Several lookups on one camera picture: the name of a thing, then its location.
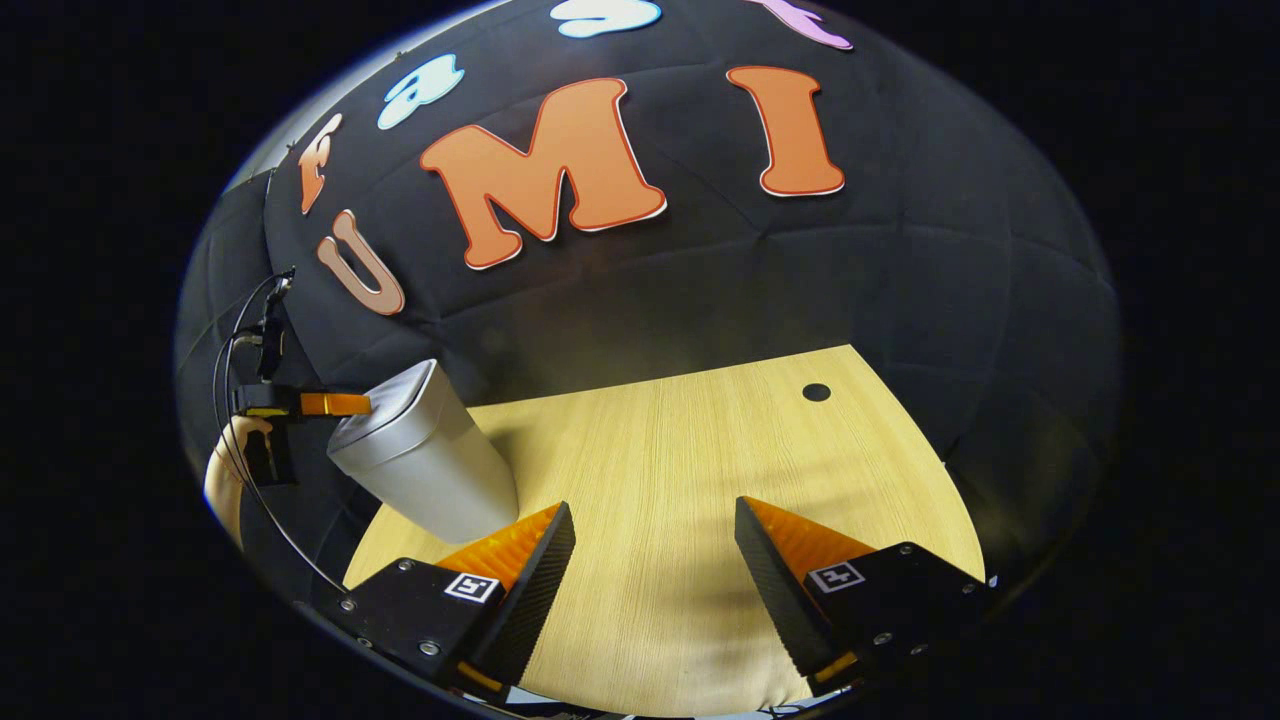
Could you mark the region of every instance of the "wood grain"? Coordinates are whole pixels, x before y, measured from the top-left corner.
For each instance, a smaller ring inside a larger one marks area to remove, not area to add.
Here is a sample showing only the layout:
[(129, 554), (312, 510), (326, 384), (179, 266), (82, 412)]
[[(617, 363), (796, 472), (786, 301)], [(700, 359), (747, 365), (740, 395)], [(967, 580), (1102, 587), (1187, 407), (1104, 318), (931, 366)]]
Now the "wood grain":
[[(809, 383), (831, 397), (805, 400)], [(521, 682), (541, 696), (689, 716), (812, 694), (733, 542), (741, 495), (984, 578), (942, 462), (849, 346), (471, 414), (512, 466), (522, 518), (562, 500), (573, 511), (573, 559)], [(384, 505), (346, 583), (458, 547)]]

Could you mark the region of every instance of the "orange letter m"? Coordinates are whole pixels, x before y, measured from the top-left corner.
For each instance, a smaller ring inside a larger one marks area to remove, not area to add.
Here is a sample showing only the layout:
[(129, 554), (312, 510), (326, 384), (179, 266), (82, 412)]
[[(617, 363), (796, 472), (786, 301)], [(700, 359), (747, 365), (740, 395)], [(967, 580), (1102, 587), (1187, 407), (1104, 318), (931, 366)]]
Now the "orange letter m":
[(520, 254), (520, 233), (503, 229), (490, 204), (543, 241), (556, 238), (563, 176), (576, 202), (568, 222), (600, 231), (652, 218), (667, 196), (646, 183), (622, 127), (621, 79), (588, 79), (543, 100), (529, 152), (479, 126), (431, 143), (419, 164), (439, 173), (467, 233), (467, 266), (483, 270)]

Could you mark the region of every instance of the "pink letter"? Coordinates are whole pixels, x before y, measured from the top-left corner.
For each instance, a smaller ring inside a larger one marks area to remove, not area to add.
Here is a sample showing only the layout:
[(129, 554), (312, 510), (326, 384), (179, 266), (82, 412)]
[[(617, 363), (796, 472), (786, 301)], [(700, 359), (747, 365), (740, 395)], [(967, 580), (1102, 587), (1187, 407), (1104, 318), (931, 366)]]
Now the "pink letter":
[(791, 29), (799, 32), (800, 35), (813, 40), (814, 42), (822, 42), (823, 45), (829, 45), (837, 50), (851, 50), (854, 47), (852, 42), (849, 42), (838, 35), (832, 35), (820, 27), (818, 23), (823, 22), (819, 15), (810, 13), (809, 10), (801, 10), (796, 8), (787, 0), (746, 0), (748, 3), (756, 3), (764, 5), (776, 18), (787, 24)]

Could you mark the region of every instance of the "foam letter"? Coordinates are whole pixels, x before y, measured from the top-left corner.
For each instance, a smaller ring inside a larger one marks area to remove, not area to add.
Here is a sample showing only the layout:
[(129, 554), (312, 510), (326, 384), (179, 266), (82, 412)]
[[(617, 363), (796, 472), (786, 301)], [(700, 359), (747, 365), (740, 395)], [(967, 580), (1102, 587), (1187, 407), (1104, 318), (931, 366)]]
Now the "foam letter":
[(800, 35), (813, 40), (814, 42), (822, 42), (823, 45), (829, 45), (837, 50), (851, 50), (854, 44), (840, 37), (838, 35), (832, 35), (820, 27), (818, 23), (823, 22), (820, 15), (810, 13), (809, 10), (801, 10), (796, 8), (787, 0), (746, 0), (748, 3), (756, 3), (768, 8), (773, 17), (778, 18), (787, 24), (791, 29), (799, 32)]
[(329, 118), (329, 122), (320, 128), (320, 132), (311, 138), (311, 145), (302, 151), (298, 158), (298, 168), (302, 169), (302, 214), (311, 211), (311, 205), (324, 188), (324, 176), (320, 168), (329, 161), (329, 135), (342, 124), (342, 113)]
[(552, 8), (552, 19), (568, 20), (559, 27), (567, 37), (635, 29), (660, 15), (662, 8), (644, 0), (566, 0)]
[(769, 167), (760, 187), (769, 195), (828, 195), (845, 187), (845, 173), (831, 163), (813, 106), (818, 81), (795, 70), (748, 65), (726, 73), (751, 94), (769, 143)]
[(366, 286), (356, 275), (356, 272), (347, 265), (347, 261), (338, 255), (338, 243), (333, 237), (326, 237), (316, 246), (316, 258), (338, 277), (338, 282), (347, 288), (361, 305), (369, 307), (379, 315), (394, 315), (404, 309), (404, 291), (396, 282), (396, 275), (387, 269), (381, 258), (374, 252), (360, 231), (356, 229), (356, 214), (351, 210), (338, 213), (333, 219), (333, 234), (347, 243), (351, 252), (378, 281), (378, 290)]
[(479, 126), (458, 128), (422, 152), (419, 164), (444, 181), (467, 233), (467, 266), (490, 268), (522, 247), (518, 232), (498, 224), (490, 202), (539, 240), (554, 240), (566, 174), (575, 197), (568, 222), (580, 231), (634, 223), (667, 208), (667, 196), (645, 182), (631, 152), (618, 111), (626, 91), (621, 79), (603, 78), (550, 92), (527, 154)]
[(378, 127), (390, 129), (410, 117), (419, 105), (435, 102), (462, 82), (466, 70), (453, 68), (457, 55), (449, 53), (420, 65), (392, 86), (383, 99), (387, 106), (378, 115)]

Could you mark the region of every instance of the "black cable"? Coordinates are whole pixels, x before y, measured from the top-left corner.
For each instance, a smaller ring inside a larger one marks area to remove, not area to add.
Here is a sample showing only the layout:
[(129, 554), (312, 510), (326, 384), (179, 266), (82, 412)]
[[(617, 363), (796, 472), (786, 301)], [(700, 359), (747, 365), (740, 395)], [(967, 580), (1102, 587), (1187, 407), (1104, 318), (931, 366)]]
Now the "black cable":
[(289, 536), (289, 533), (285, 532), (284, 525), (280, 524), (280, 520), (275, 516), (274, 512), (271, 512), (271, 509), (266, 505), (266, 500), (262, 497), (262, 493), (259, 489), (257, 483), (253, 482), (253, 475), (248, 470), (247, 461), (242, 461), (242, 459), (241, 459), (241, 452), (242, 451), (241, 451), (241, 446), (239, 446), (239, 438), (236, 437), (236, 425), (234, 425), (234, 421), (233, 421), (234, 411), (233, 411), (233, 407), (232, 407), (232, 389), (230, 389), (232, 354), (236, 350), (236, 341), (239, 340), (241, 334), (246, 333), (246, 332), (250, 332), (250, 328), (241, 328), (241, 323), (244, 322), (244, 314), (248, 313), (250, 306), (253, 304), (253, 299), (257, 297), (257, 293), (262, 292), (264, 287), (266, 287), (273, 281), (279, 281), (279, 279), (289, 277), (289, 275), (292, 275), (292, 273), (289, 270), (285, 270), (284, 273), (276, 273), (276, 274), (266, 278), (265, 281), (262, 281), (261, 283), (259, 283), (259, 286), (256, 288), (253, 288), (253, 292), (250, 293), (248, 299), (244, 301), (244, 305), (241, 307), (241, 313), (236, 318), (236, 323), (232, 325), (232, 334), (230, 334), (230, 337), (228, 337), (227, 342), (223, 343), (223, 346), (218, 351), (218, 355), (214, 357), (212, 400), (214, 400), (214, 420), (215, 420), (215, 425), (216, 425), (218, 432), (219, 432), (218, 442), (219, 443), (223, 442), (221, 433), (223, 433), (223, 427), (224, 427), (223, 420), (221, 420), (221, 418), (218, 414), (218, 363), (219, 363), (219, 360), (223, 359), (223, 352), (225, 352), (227, 354), (227, 359), (223, 363), (223, 397), (221, 397), (221, 401), (223, 401), (223, 410), (227, 414), (227, 424), (230, 425), (230, 436), (232, 436), (230, 437), (230, 445), (232, 445), (232, 448), (230, 448), (232, 450), (232, 457), (230, 457), (230, 460), (233, 462), (233, 466), (241, 474), (241, 478), (243, 479), (244, 486), (250, 488), (250, 496), (253, 497), (255, 501), (257, 501), (259, 506), (262, 509), (262, 512), (265, 512), (266, 516), (268, 516), (268, 519), (271, 520), (271, 524), (275, 525), (275, 529), (276, 529), (276, 532), (280, 533), (280, 537), (283, 537), (285, 539), (285, 542), (288, 542), (289, 546), (293, 548), (293, 551), (298, 553), (298, 557), (301, 557), (311, 568), (311, 570), (314, 570), (317, 575), (320, 575), (326, 583), (329, 583), (330, 585), (333, 585), (334, 589), (337, 589), (338, 592), (346, 594), (348, 592), (347, 588), (343, 587), (337, 580), (334, 580), (333, 578), (330, 578), (324, 570), (321, 570), (320, 566), (316, 565), (311, 560), (311, 557), (308, 557), (307, 553), (302, 551), (301, 547), (298, 547), (298, 543), (293, 541), (293, 538)]

